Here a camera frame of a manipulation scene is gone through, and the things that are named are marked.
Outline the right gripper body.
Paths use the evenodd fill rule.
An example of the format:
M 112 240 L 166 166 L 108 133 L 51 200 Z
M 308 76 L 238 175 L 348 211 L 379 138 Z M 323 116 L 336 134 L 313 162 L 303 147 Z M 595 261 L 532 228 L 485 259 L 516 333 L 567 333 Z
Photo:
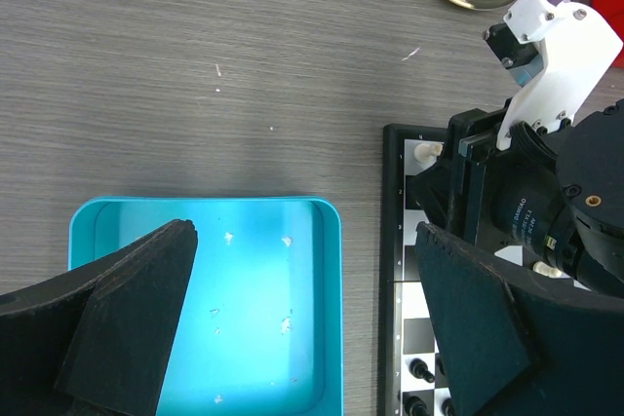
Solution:
M 494 174 L 500 162 L 496 137 L 505 111 L 472 109 L 450 118 L 443 151 L 427 170 L 407 178 L 407 206 L 472 246 L 512 246 L 493 226 Z

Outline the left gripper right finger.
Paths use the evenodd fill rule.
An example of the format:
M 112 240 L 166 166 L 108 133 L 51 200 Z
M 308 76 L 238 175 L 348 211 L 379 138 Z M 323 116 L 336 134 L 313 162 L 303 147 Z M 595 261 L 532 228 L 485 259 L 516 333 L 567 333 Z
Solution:
M 425 222 L 415 253 L 459 415 L 620 415 L 623 301 Z

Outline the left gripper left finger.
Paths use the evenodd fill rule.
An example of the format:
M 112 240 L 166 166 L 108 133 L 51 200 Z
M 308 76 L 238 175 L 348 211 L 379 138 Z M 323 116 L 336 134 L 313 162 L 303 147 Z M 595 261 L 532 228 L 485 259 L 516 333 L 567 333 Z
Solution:
M 197 245 L 175 219 L 2 295 L 2 414 L 155 414 Z

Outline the white rook piece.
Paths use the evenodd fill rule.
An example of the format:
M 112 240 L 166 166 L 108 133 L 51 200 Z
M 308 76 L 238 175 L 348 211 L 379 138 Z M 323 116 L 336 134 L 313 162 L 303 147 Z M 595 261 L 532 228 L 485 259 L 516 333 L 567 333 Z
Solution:
M 414 159 L 420 164 L 435 161 L 443 153 L 444 145 L 440 142 L 422 142 L 415 146 L 413 150 Z

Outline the white pawn piece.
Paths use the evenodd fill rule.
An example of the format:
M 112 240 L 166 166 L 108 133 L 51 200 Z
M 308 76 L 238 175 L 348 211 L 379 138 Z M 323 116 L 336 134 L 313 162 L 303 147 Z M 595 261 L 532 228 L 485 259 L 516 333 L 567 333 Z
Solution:
M 535 262 L 532 265 L 532 271 L 550 279 L 558 279 L 563 275 L 561 270 L 542 261 Z

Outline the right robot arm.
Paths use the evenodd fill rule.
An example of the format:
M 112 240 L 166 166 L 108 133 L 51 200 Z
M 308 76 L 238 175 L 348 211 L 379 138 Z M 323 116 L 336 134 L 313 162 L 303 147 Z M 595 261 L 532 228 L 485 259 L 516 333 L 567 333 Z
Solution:
M 500 150 L 506 113 L 453 116 L 437 162 L 408 177 L 408 203 L 482 251 L 522 246 L 589 289 L 622 296 L 622 101 L 553 132 L 517 123 Z

